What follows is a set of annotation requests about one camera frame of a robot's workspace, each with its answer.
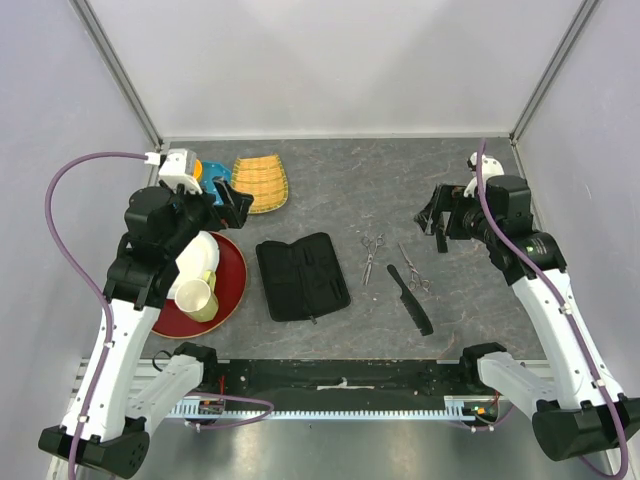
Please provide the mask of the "woven bamboo basket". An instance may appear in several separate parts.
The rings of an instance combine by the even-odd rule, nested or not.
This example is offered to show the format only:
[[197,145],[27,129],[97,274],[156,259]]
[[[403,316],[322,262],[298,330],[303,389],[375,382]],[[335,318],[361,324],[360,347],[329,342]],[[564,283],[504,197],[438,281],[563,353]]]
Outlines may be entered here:
[[253,196],[252,215],[281,208],[288,200],[288,179],[278,154],[237,158],[231,174],[232,187]]

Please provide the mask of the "white paper plate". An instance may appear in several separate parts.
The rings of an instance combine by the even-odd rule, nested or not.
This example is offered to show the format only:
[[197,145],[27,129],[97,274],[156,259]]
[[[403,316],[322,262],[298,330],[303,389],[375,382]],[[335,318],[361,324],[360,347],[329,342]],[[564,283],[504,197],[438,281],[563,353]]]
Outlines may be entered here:
[[202,278],[206,271],[217,270],[220,248],[214,236],[200,231],[176,259],[179,273],[171,285],[167,298],[173,300],[179,287],[188,280]]

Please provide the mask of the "black zip tool case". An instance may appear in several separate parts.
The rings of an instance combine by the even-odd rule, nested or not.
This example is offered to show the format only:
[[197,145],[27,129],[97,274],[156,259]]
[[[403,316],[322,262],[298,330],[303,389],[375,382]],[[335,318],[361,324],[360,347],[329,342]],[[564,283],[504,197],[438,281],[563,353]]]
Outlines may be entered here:
[[291,244],[267,240],[255,248],[270,317],[314,322],[351,303],[333,243],[324,232]]

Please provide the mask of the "right aluminium frame post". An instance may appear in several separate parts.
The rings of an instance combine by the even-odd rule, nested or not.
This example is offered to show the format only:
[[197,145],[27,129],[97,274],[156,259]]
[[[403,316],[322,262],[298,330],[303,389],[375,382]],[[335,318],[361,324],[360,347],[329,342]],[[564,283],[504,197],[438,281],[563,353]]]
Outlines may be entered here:
[[569,25],[559,40],[559,43],[543,70],[540,79],[536,83],[529,99],[509,134],[510,143],[513,147],[515,147],[523,137],[529,124],[533,120],[534,115],[542,105],[557,76],[567,62],[579,38],[585,31],[600,4],[601,2],[599,0],[582,0],[579,3]]

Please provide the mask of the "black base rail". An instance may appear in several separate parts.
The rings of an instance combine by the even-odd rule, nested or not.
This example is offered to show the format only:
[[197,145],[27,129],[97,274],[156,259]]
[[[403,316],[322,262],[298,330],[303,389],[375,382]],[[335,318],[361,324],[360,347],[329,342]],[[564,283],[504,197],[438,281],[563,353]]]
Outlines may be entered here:
[[435,360],[219,360],[199,389],[239,396],[233,410],[249,410],[251,398],[278,413],[435,410],[449,396],[494,397],[459,363]]

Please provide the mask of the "blue dotted plate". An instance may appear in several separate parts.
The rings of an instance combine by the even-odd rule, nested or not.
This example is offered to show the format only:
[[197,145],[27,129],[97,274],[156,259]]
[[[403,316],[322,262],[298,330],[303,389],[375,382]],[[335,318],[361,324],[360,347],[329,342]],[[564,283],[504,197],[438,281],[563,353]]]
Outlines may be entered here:
[[215,196],[215,205],[222,205],[223,200],[217,192],[214,180],[218,177],[226,182],[231,181],[231,170],[225,165],[218,162],[201,161],[202,175],[199,180],[200,187],[203,191]]

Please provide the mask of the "red round tray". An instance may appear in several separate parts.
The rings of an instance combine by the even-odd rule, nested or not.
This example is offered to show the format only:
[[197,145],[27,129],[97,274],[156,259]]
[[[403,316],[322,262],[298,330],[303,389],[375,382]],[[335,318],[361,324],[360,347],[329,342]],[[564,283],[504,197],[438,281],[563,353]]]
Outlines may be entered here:
[[214,232],[201,232],[178,259],[178,266],[187,266],[188,260],[208,261],[208,270],[215,270],[217,283],[213,292],[219,301],[219,310],[207,322],[196,322],[181,312],[170,296],[159,319],[152,327],[158,336],[183,340],[210,333],[223,324],[237,309],[245,292],[248,279],[247,265],[241,250],[227,237]]

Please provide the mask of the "left aluminium frame post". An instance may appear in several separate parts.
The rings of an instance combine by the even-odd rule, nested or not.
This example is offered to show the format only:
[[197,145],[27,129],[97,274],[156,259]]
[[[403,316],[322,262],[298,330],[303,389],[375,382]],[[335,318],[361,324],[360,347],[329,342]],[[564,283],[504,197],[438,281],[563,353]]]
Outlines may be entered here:
[[93,9],[91,2],[87,0],[70,0],[69,3],[91,38],[125,102],[128,104],[137,119],[144,135],[150,141],[154,149],[156,151],[160,151],[163,146],[162,136],[154,125],[151,116],[145,108],[140,95],[126,72],[123,63],[121,62],[106,30],[102,26],[95,10]]

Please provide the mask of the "yellow-green cup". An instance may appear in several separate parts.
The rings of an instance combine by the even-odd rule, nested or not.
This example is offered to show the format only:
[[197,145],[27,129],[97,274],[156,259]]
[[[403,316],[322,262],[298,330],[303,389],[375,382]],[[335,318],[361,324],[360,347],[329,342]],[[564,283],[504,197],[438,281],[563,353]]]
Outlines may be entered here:
[[177,308],[195,322],[213,320],[219,310],[215,285],[216,275],[211,270],[207,270],[202,278],[185,281],[174,296]]

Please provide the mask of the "orange bowl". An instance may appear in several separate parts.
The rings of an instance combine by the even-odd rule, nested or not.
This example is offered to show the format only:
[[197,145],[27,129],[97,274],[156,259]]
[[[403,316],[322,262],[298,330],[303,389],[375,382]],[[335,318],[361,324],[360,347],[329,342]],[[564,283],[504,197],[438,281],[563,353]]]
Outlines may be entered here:
[[197,159],[195,161],[195,166],[194,166],[194,178],[198,182],[200,182],[201,178],[202,178],[202,175],[203,175],[203,166],[202,166],[201,161],[199,159]]

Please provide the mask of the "black hair comb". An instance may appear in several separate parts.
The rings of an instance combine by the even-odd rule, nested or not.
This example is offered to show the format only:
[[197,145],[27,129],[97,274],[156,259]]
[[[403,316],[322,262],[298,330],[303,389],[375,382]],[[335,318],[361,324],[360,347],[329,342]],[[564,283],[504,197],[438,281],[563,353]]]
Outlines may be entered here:
[[406,311],[409,313],[420,334],[422,336],[432,335],[434,333],[434,328],[429,316],[426,314],[419,301],[410,291],[409,287],[402,280],[397,268],[392,264],[388,264],[386,269],[399,286],[401,290],[400,300],[403,303]]

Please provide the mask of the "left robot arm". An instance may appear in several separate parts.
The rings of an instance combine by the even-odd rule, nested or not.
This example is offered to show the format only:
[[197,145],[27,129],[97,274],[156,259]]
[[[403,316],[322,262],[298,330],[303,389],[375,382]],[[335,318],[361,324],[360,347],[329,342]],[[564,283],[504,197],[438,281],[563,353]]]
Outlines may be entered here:
[[144,344],[179,274],[179,255],[199,233],[240,229],[247,220],[252,195],[225,180],[214,185],[213,194],[160,184],[130,197],[127,231],[98,292],[103,318],[83,381],[64,419],[38,442],[70,468],[131,478],[169,412],[192,391],[218,385],[214,349],[186,342],[149,385],[130,395]]

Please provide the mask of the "aluminium frame post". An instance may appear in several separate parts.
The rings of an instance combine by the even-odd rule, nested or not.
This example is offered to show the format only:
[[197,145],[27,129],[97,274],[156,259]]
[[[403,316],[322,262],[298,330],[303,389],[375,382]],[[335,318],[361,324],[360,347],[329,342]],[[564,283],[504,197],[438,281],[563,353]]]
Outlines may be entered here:
[[154,149],[156,151],[160,151],[163,146],[162,136],[154,125],[151,116],[145,108],[140,95],[126,72],[123,63],[121,62],[106,30],[102,26],[95,10],[93,9],[91,2],[87,0],[70,0],[69,3],[91,38],[125,102],[128,104],[137,119],[144,135],[150,141]]
[[569,25],[559,40],[559,43],[543,70],[540,79],[536,83],[529,99],[509,134],[510,143],[513,147],[515,147],[523,137],[529,124],[533,120],[534,115],[542,105],[557,76],[567,62],[579,38],[585,31],[600,4],[601,2],[599,0],[582,0],[579,3]]

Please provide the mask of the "silver scissors right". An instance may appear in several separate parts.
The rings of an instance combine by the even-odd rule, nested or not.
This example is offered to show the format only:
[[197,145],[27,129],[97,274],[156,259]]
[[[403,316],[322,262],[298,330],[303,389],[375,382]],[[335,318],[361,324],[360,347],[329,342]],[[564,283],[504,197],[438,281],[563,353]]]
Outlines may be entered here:
[[425,279],[417,270],[414,263],[408,256],[408,253],[402,243],[398,243],[398,247],[401,251],[401,254],[404,258],[404,261],[409,268],[410,271],[410,280],[409,280],[409,289],[414,291],[418,288],[428,292],[430,290],[431,283],[429,280]]

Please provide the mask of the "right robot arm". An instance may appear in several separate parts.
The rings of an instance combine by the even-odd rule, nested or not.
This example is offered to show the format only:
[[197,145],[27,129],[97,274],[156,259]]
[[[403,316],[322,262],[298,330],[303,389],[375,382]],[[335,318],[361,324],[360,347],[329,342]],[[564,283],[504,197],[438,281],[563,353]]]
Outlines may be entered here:
[[496,175],[474,185],[439,184],[415,222],[447,252],[449,240],[482,242],[491,263],[528,314],[553,379],[545,381],[497,343],[467,347],[458,381],[487,387],[526,415],[545,453],[561,461],[617,448],[639,430],[639,401],[628,397],[600,356],[580,315],[555,239],[536,229],[527,182]]

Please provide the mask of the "silver scissors left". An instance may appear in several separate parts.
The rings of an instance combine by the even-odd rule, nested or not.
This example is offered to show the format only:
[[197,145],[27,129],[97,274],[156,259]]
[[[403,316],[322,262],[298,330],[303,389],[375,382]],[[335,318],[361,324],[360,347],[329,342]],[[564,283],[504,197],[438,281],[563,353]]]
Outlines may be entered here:
[[367,250],[367,259],[362,275],[362,284],[367,286],[369,283],[375,255],[378,249],[385,244],[385,238],[383,234],[379,234],[372,238],[370,238],[368,235],[364,235],[361,239],[361,244]]

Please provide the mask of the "silver scissors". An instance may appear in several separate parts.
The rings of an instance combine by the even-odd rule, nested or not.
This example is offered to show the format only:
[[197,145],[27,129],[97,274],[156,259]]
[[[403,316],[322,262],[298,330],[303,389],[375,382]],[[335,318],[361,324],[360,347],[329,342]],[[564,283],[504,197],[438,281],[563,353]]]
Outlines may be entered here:
[[409,268],[410,271],[410,280],[409,280],[409,289],[414,291],[418,288],[428,292],[430,290],[431,283],[429,280],[425,279],[417,270],[414,263],[408,256],[408,253],[402,243],[398,243],[398,247],[401,251],[401,254],[404,258],[404,261]]
[[367,286],[369,283],[375,255],[378,249],[385,244],[385,238],[383,234],[379,234],[372,238],[370,238],[368,235],[364,235],[361,239],[361,244],[367,250],[367,259],[362,275],[362,284]]

